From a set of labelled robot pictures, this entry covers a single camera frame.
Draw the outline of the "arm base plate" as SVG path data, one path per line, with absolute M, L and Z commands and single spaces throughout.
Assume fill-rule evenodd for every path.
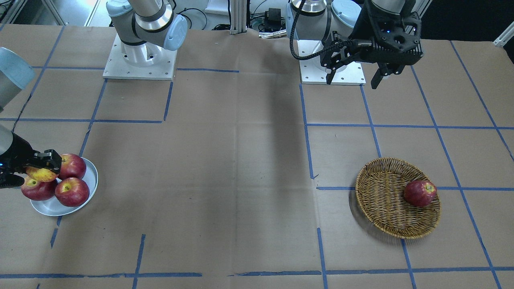
M 320 51 L 321 41 L 298 40 L 298 55 L 307 56 Z M 320 58 L 300 61 L 301 82 L 303 84 L 326 85 L 326 71 L 320 65 Z M 364 85 L 366 83 L 362 66 L 352 62 L 336 71 L 332 85 Z
M 173 80 L 177 51 L 151 43 L 131 46 L 116 35 L 103 77 L 117 80 Z

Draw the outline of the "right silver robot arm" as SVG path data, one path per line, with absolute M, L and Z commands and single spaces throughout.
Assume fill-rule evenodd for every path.
M 172 80 L 177 50 L 188 23 L 167 0 L 109 0 L 108 15 L 117 36 L 103 77 L 116 80 Z M 55 150 L 39 152 L 13 130 L 1 127 L 1 185 L 21 185 L 27 167 L 59 173 L 62 156 Z

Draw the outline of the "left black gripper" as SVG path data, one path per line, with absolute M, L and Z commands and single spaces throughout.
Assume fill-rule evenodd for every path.
M 336 71 L 352 62 L 377 63 L 371 88 L 404 69 L 402 50 L 394 38 L 402 32 L 401 2 L 364 2 L 349 38 L 330 32 L 323 40 L 320 65 L 326 71 L 326 84 L 332 84 Z

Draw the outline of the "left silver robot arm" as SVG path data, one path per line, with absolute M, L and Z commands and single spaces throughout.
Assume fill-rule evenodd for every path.
M 303 84 L 364 85 L 363 63 L 378 65 L 371 88 L 423 56 L 414 0 L 291 0 L 286 32 Z

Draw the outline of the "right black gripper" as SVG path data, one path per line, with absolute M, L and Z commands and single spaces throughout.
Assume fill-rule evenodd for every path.
M 62 157 L 55 150 L 44 152 L 33 150 L 31 145 L 15 133 L 1 133 L 0 136 L 1 176 L 25 173 L 26 167 L 48 169 L 60 174 Z

